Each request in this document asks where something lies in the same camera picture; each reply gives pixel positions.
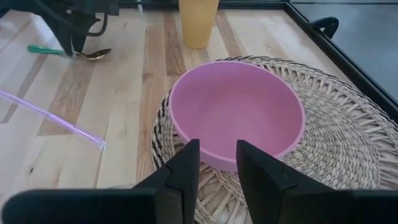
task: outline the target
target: light wood surface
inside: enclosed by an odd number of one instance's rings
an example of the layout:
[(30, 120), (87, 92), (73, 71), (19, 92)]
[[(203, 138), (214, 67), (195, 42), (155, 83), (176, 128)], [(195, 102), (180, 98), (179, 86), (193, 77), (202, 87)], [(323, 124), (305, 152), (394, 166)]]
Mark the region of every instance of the light wood surface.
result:
[(112, 48), (99, 62), (28, 53), (59, 49), (40, 17), (10, 11), (0, 20), (0, 89), (108, 143), (100, 152), (43, 117), (0, 99), (0, 201), (31, 188), (134, 185), (153, 172), (150, 138), (162, 97), (185, 71), (237, 55), (306, 63), (349, 82), (283, 11), (218, 11), (209, 47), (182, 42), (178, 12), (121, 10), (84, 52)]

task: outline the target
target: yellow cup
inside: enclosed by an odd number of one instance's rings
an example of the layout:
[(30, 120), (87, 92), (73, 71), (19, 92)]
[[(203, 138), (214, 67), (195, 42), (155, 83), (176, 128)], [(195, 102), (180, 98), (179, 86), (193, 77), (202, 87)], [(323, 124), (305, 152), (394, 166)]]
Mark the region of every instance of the yellow cup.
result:
[(219, 0), (179, 0), (182, 35), (191, 49), (204, 49), (209, 44)]

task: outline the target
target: spoon head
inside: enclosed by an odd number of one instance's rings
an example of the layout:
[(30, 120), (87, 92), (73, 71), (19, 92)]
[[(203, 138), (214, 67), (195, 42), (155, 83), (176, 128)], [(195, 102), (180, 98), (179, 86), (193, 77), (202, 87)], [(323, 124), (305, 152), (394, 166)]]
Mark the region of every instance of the spoon head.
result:
[(88, 60), (96, 61), (102, 58), (105, 58), (109, 53), (111, 53), (112, 49), (103, 49), (98, 50), (92, 54), (84, 55)]

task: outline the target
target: black cable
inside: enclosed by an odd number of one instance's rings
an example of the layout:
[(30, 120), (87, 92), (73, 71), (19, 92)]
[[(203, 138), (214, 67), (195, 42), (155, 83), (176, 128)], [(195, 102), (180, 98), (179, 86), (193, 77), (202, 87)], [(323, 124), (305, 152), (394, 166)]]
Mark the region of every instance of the black cable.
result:
[(79, 29), (75, 25), (71, 24), (69, 21), (64, 19), (62, 16), (58, 15), (56, 12), (54, 12), (51, 8), (49, 8), (46, 4), (44, 4), (41, 0), (35, 0), (36, 4), (40, 6), (49, 16), (53, 17), (57, 21), (65, 24), (70, 30), (76, 32), (79, 35), (83, 36), (88, 36), (88, 37), (99, 37), (101, 36), (105, 30), (106, 30), (106, 25), (108, 23), (108, 14), (104, 13), (104, 22), (102, 25), (102, 28), (99, 32), (97, 33), (92, 33), (92, 32), (87, 32), (84, 30)]

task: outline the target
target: pink bowl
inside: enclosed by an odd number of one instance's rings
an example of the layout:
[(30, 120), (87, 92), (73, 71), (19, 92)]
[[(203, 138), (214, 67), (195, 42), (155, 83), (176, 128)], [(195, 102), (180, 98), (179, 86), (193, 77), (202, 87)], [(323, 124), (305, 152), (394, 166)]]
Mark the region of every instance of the pink bowl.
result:
[(200, 159), (236, 172), (236, 141), (278, 158), (300, 141), (305, 115), (293, 89), (267, 70), (241, 62), (211, 62), (183, 74), (169, 99), (184, 143), (200, 140)]

